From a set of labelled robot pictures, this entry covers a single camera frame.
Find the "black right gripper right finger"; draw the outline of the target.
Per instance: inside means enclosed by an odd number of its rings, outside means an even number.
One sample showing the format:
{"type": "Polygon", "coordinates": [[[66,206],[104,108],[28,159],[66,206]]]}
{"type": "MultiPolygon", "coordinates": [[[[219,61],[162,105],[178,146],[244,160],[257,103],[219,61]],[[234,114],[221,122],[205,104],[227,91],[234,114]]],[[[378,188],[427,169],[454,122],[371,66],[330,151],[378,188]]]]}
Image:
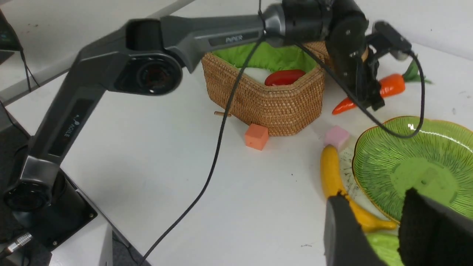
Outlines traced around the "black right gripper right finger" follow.
{"type": "Polygon", "coordinates": [[[439,202],[407,190],[398,230],[406,266],[471,266],[472,219],[439,202]]]}

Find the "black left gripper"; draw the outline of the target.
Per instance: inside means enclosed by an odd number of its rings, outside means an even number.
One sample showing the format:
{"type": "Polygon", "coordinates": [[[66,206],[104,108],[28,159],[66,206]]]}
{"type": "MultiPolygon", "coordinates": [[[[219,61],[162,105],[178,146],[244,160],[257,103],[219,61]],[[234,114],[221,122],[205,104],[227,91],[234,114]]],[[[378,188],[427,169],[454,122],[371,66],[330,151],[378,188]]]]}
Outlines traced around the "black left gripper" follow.
{"type": "Polygon", "coordinates": [[[354,96],[360,96],[363,107],[377,111],[385,106],[381,84],[374,78],[369,63],[365,17],[333,17],[325,43],[337,76],[354,96]]]}

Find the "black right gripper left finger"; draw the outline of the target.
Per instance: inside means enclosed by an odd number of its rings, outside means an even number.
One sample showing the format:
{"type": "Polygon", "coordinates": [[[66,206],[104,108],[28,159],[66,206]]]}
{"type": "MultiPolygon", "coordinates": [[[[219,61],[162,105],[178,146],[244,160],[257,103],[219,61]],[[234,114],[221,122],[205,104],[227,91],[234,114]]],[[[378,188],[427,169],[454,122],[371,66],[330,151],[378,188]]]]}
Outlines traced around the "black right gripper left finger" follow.
{"type": "Polygon", "coordinates": [[[343,195],[327,199],[324,255],[328,266],[385,266],[371,248],[343,195]]]}

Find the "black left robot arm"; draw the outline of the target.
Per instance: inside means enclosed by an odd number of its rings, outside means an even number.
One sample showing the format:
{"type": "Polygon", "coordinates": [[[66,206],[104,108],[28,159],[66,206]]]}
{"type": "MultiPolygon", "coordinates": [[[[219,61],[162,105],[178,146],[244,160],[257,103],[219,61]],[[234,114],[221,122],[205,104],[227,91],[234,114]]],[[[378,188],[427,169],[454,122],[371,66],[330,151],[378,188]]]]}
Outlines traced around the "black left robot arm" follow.
{"type": "Polygon", "coordinates": [[[88,223],[89,205],[60,165],[105,92],[166,95],[180,85],[183,69],[193,72],[208,52],[263,41],[275,48],[324,41],[338,84],[361,109],[377,110],[385,101],[367,28],[353,0],[284,0],[257,15],[130,20],[82,48],[15,159],[3,200],[26,230],[20,243],[61,243],[88,223]]]}

